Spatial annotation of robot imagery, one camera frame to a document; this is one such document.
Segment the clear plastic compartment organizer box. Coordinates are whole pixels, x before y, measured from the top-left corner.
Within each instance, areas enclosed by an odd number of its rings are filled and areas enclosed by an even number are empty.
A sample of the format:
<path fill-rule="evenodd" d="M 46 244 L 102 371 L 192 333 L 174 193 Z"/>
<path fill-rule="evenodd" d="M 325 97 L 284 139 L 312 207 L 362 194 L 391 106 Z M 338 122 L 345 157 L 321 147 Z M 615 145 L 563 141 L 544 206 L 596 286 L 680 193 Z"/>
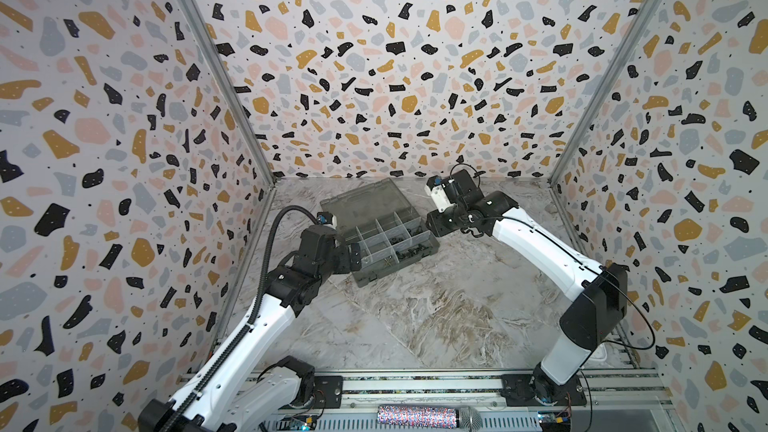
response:
<path fill-rule="evenodd" d="M 360 288 L 439 251 L 424 218 L 391 179 L 367 184 L 320 202 L 334 215 L 337 230 L 360 246 Z"/>

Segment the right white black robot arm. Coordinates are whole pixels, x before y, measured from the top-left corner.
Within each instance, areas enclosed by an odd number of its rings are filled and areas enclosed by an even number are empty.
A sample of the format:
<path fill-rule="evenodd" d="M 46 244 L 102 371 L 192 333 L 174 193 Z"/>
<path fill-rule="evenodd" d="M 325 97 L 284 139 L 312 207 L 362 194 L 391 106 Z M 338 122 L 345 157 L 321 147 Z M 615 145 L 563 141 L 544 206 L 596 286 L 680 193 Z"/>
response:
<path fill-rule="evenodd" d="M 570 300 L 559 319 L 560 335 L 517 393 L 543 405 L 567 396 L 577 373 L 627 312 L 627 268 L 604 266 L 539 225 L 502 191 L 484 194 L 467 171 L 432 176 L 425 185 L 435 209 L 427 228 L 437 237 L 455 231 L 487 236 L 511 247 L 543 272 Z"/>

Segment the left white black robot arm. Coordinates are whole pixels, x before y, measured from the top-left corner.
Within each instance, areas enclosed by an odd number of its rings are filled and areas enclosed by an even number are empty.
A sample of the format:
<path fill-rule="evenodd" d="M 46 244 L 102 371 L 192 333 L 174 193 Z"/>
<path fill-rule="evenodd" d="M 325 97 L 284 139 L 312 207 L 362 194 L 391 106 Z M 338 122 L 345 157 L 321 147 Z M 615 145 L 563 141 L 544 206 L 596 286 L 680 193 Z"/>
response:
<path fill-rule="evenodd" d="M 165 402 L 151 400 L 141 431 L 255 431 L 280 408 L 313 400 L 314 369 L 287 357 L 253 385 L 246 380 L 262 357 L 334 274 L 362 267 L 359 244 L 328 225 L 312 225 L 291 257 L 267 273 L 265 291 L 205 365 Z"/>

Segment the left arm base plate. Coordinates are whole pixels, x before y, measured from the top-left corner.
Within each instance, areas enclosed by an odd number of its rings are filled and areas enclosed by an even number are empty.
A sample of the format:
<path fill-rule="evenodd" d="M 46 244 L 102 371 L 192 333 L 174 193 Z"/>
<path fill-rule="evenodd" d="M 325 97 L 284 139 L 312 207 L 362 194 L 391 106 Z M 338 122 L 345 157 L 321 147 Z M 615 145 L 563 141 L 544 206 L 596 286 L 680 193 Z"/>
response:
<path fill-rule="evenodd" d="M 313 375 L 299 383 L 295 398 L 282 406 L 284 410 L 339 409 L 342 402 L 344 378 L 341 375 Z"/>

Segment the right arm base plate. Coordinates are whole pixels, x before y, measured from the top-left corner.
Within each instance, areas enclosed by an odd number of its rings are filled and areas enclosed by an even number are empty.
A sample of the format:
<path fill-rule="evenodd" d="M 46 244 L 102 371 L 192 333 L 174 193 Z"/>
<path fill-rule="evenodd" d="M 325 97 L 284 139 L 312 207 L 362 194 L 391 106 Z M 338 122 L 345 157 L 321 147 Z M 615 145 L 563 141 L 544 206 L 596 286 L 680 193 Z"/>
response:
<path fill-rule="evenodd" d="M 501 376 L 500 395 L 508 407 L 565 407 L 585 406 L 588 403 L 585 387 L 577 376 L 571 377 L 564 385 L 557 385 L 546 374 L 504 374 Z"/>

